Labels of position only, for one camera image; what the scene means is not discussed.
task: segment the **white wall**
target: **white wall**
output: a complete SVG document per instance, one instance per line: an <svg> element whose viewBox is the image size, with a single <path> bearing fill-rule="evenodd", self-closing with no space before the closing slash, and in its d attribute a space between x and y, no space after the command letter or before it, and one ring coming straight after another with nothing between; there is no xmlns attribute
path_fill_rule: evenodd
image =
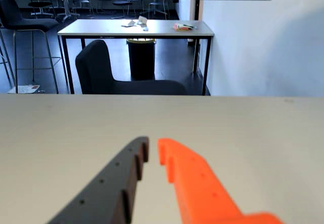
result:
<svg viewBox="0 0 324 224"><path fill-rule="evenodd" d="M176 8L180 20L194 19L194 0L179 0Z"/></svg>
<svg viewBox="0 0 324 224"><path fill-rule="evenodd" d="M202 19L211 95L324 96L324 0L204 1Z"/></svg>

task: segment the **chair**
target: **chair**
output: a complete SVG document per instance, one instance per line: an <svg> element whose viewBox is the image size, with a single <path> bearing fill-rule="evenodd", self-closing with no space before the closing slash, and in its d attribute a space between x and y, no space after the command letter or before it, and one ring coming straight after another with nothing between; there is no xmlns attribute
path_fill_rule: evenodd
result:
<svg viewBox="0 0 324 224"><path fill-rule="evenodd" d="M65 81L67 83L66 70L65 70L64 61L63 61L61 42L60 42L59 37L57 37L59 47L60 47L61 57L52 57L49 42L48 42L47 35L46 35L46 32L49 31L50 29L56 27L58 25L58 22L54 19L24 19L24 18L22 18L22 15L20 13L20 10L19 10L15 0L0 0L0 18L1 18L1 21L5 28L11 29L14 31L13 40L14 40L16 93L18 93L18 68L17 68L17 43L16 43L16 34L18 31L31 31L31 36L32 36L32 43L31 43L31 45L32 45L32 68L31 69L23 68L23 69L24 70L32 70L33 81L34 81L34 70L51 69L52 74L53 74L56 93L59 93L58 88L57 88L56 77L55 77L54 65L57 64L61 59L62 59L63 68L64 68ZM45 43L47 46L47 52L49 55L48 57L45 57L45 58L50 59L50 63L51 63L50 68L35 68L34 59L37 58L34 56L33 33L35 31L40 31L44 35ZM53 64L53 58L58 59L55 64Z"/></svg>
<svg viewBox="0 0 324 224"><path fill-rule="evenodd" d="M83 94L186 95L175 81L116 81L111 72L109 52L103 40L95 40L75 60Z"/></svg>
<svg viewBox="0 0 324 224"><path fill-rule="evenodd" d="M156 0L154 0L154 2L152 2L152 3L150 3L148 5L148 19L150 18L150 7L151 6L153 6L153 17L154 17L154 13L155 12L164 14L164 16L165 16L166 19L167 19L167 15L168 16L170 15L168 1L162 0L162 2L157 2ZM160 11L159 9L157 9L156 6L163 6L164 12L163 11Z"/></svg>
<svg viewBox="0 0 324 224"><path fill-rule="evenodd" d="M127 18L128 17L130 5L132 5L133 3L130 1L113 1L112 4L114 4L115 6L119 6L123 9L122 16L112 18L112 19L118 19L118 18ZM124 10L124 8L126 8L126 7L127 7L127 16L125 15L125 10Z"/></svg>
<svg viewBox="0 0 324 224"><path fill-rule="evenodd" d="M28 5L32 8L39 8L39 12L36 12L34 10L33 13L31 13L31 15L35 15L35 17L37 18L37 15L48 15L48 16L51 16L51 17L56 17L56 14L55 14L55 10L54 10L54 5L52 3L51 0L29 0L31 1ZM49 7L51 6L52 9L53 9L53 13L45 13L44 12L44 8L45 7Z"/></svg>
<svg viewBox="0 0 324 224"><path fill-rule="evenodd" d="M6 55L6 57L4 57L4 54L2 52L2 48L0 46L0 57L2 58L2 62L0 62L0 64L3 64L4 65L5 71L6 71L6 74L7 74L7 78L9 80L9 82L11 83L10 77L9 77L9 73L8 73L8 69L7 69L7 65L6 65L6 64L8 64L9 69L10 69L10 73L11 73L11 76L12 76L12 80L15 83L14 72L13 72L12 67L11 67L10 59L9 59L8 52L7 52L7 48L6 48L6 44L5 44L4 37L2 35L1 30L0 30L0 39L1 39L1 43L2 43L2 46L3 46L4 51L5 51L5 55Z"/></svg>

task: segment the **bar stool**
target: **bar stool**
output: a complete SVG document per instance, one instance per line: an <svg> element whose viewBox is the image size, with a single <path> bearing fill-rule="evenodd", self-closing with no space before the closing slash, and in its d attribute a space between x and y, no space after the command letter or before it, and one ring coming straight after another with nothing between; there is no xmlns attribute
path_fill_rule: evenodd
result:
<svg viewBox="0 0 324 224"><path fill-rule="evenodd" d="M10 77L9 77L9 73L8 73L8 69L7 69L7 65L6 65L6 64L8 64L9 69L10 69L10 73L11 73L11 76L12 76L12 81L15 84L14 72L13 72L12 67L11 67L10 59L9 59L8 52L7 52L7 48L6 48L6 44L5 44L4 37L2 35L1 30L0 30L0 39L1 39L2 47L4 48L5 55L6 55L6 57L4 57L4 54L2 52L2 48L0 46L0 57L2 58L2 62L0 62L0 64L3 64L4 65L5 71L6 71L6 74L7 74L7 78L9 80L9 82L11 83Z"/></svg>
<svg viewBox="0 0 324 224"><path fill-rule="evenodd" d="M123 16L112 18L112 19L118 19L118 18L128 17L130 5L132 5L133 3L130 1L113 1L112 4L114 4L115 6L122 7L122 9L123 9ZM125 11L124 11L125 7L127 7L127 16L125 15Z"/></svg>
<svg viewBox="0 0 324 224"><path fill-rule="evenodd" d="M60 47L61 57L52 57L51 56L51 50L49 46L49 42L47 39L46 32L50 29L56 27L58 25L58 22L54 19L24 19L22 18L22 15L20 13L20 10L17 6L17 3L15 0L0 0L0 18L5 28L11 29L14 31L13 39L14 39L14 63L15 63L15 86L16 86L16 93L18 93L18 68L17 68L17 43L16 43L16 34L18 31L31 31L32 35L32 68L22 68L20 70L32 70L33 71L33 81L34 81L34 71L40 70L40 69L51 69L55 84L56 93L58 94L58 88L57 88L57 82L55 77L55 71L54 71L54 65L56 65L61 59L63 63L63 69L65 74L65 81L67 83L67 77L66 77L66 70L64 66L64 60L63 60L63 53L62 53L62 47L59 37L58 43ZM33 39L33 33L35 31L40 31L43 33L45 38L45 43L47 46L48 51L48 57L39 57L39 58L49 58L51 67L50 68L35 68L34 66L34 59L37 58L34 56L34 39ZM58 59L55 64L53 64L53 58Z"/></svg>
<svg viewBox="0 0 324 224"><path fill-rule="evenodd" d="M154 17L155 12L164 14L166 19L167 19L167 15L168 16L170 15L168 1L162 0L162 2L157 2L156 0L154 0L154 2L152 2L148 5L148 19L150 18L150 7L151 6L153 6L153 17ZM156 8L156 6L163 6L164 11L160 11L159 9Z"/></svg>
<svg viewBox="0 0 324 224"><path fill-rule="evenodd" d="M31 15L35 15L35 17L37 18L37 15L48 15L48 16L51 16L51 17L56 17L56 14L55 14L55 10L54 10L54 5L53 3L51 2L51 0L29 0L31 1L28 5L32 8L39 8L39 12L34 12L31 13ZM53 9L53 13L46 13L44 12L44 8L45 7L49 7L51 6L52 9Z"/></svg>

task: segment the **black upholstered chair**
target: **black upholstered chair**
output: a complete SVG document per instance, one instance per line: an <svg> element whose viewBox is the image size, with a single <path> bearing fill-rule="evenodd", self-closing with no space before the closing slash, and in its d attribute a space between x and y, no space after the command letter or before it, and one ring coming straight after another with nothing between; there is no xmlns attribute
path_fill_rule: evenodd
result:
<svg viewBox="0 0 324 224"><path fill-rule="evenodd" d="M75 60L83 94L186 95L175 81L116 81L111 73L109 52L103 40L87 45Z"/></svg>
<svg viewBox="0 0 324 224"><path fill-rule="evenodd" d="M63 53L61 42L58 37L58 43L60 47L61 57L52 57L49 42L47 39L46 32L52 28L55 28L58 25L58 22L54 19L24 19L20 13L20 10L17 6L15 0L0 0L0 18L5 28L11 29L14 31L14 63L15 63L15 86L16 93L18 93L18 68L17 68L17 43L16 43L16 33L17 31L31 31L32 36L32 77L34 81L34 70L38 69L51 69L55 84L56 93L58 93L57 82L55 77L54 65L62 59L65 80L67 82L66 71L63 61ZM50 59L51 67L50 68L35 68L34 59L37 58L34 56L34 39L33 35L35 31L40 31L45 38L45 44L48 51L48 58Z"/></svg>

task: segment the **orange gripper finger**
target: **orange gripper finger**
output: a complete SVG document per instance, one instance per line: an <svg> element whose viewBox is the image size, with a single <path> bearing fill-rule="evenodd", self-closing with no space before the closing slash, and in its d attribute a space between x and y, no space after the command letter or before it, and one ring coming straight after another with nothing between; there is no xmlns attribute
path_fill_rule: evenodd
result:
<svg viewBox="0 0 324 224"><path fill-rule="evenodd" d="M183 224L281 224L273 215L243 215L207 162L172 139L158 140L159 160L174 183Z"/></svg>

